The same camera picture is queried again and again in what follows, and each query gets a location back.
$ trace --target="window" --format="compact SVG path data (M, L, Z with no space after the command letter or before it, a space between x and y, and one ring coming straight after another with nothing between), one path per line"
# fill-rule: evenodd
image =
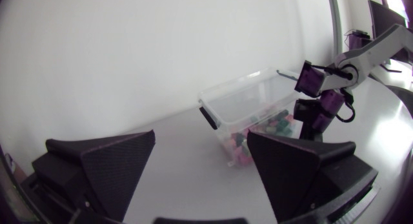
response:
M387 0L387 5L391 10L405 17L406 24L407 24L408 17L407 17L405 6L403 5L403 2L401 0Z

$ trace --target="clear plastic bin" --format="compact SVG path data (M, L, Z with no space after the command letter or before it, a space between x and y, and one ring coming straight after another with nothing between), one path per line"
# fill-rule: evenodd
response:
M292 114L299 94L294 90L296 81L288 77L298 78L298 74L268 68L199 93L199 102L232 159L228 165L253 162L247 146L249 129L298 138Z

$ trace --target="desk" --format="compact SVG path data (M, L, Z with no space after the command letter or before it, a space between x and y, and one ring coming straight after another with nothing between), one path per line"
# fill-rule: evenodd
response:
M356 155L379 171L379 194L360 223L379 223L403 179L413 144L413 120L388 88L368 78L354 90L356 118L335 119L325 142L355 141ZM346 108L342 116L349 115ZM197 108L131 132L154 129L156 145L130 202L125 223L151 223L155 217L227 219L249 223L276 219L255 165L227 166L227 155Z
M373 68L370 75L384 85L393 85L413 92L412 65L395 61L393 59L391 59L390 62L391 64L386 65L386 68L391 70L400 70L401 73L387 72L381 66L376 66Z

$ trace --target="monitor stand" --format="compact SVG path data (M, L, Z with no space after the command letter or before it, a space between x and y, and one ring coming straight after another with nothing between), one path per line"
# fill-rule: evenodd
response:
M395 68L392 68L392 63L389 59L385 61L385 64L380 64L380 66L387 72L401 73L401 70L395 70Z

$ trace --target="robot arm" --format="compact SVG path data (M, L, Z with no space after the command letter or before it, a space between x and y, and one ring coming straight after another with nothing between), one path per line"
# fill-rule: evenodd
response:
M334 117L343 122L352 121L356 114L350 91L366 80L375 66L403 48L413 52L413 32L394 25L367 46L338 55L328 67L313 66L306 61L295 90L320 98L296 101L294 118L303 122L300 138L320 140ZM337 114L343 104L353 111L348 119Z
M303 69L300 77L307 79L299 79L301 84L297 83L296 90L311 97L318 97L325 90L351 90L362 83L375 66L403 48L413 52L413 32L404 26L394 25L367 46L338 55L334 64L329 67L312 66ZM315 72L314 67L325 72Z

